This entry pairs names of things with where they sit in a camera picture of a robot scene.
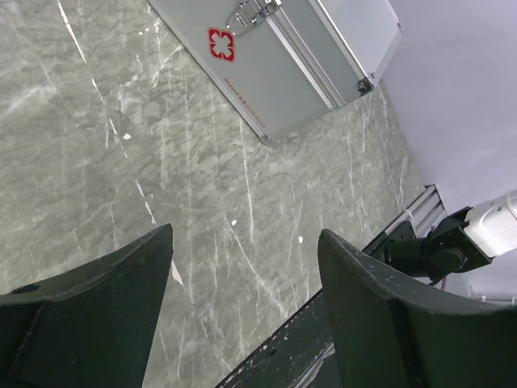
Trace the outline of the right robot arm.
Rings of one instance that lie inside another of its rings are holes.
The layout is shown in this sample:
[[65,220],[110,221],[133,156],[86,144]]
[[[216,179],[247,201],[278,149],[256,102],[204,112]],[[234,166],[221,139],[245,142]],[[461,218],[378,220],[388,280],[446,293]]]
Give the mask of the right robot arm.
[[445,217],[424,238],[391,238],[382,261],[435,286],[452,273],[491,264],[516,248],[516,191]]

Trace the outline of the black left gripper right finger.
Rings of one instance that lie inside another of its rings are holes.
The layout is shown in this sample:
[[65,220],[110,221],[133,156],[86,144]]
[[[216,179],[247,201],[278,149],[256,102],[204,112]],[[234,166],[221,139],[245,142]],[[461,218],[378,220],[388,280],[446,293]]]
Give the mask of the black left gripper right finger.
[[331,230],[317,257],[342,386],[515,386],[513,306],[433,288]]

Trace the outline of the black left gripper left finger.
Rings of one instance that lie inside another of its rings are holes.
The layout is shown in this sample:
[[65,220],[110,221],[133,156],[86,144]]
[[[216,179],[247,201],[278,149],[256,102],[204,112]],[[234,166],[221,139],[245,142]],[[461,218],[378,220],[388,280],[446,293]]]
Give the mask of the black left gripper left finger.
[[3,387],[140,387],[173,256],[173,228],[1,296]]

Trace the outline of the grey metal storage box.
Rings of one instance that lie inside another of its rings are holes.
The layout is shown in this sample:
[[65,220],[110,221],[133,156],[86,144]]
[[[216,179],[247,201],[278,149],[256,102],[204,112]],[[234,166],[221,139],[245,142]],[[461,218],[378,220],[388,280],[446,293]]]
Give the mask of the grey metal storage box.
[[151,7],[264,144],[372,92],[403,35],[386,0]]

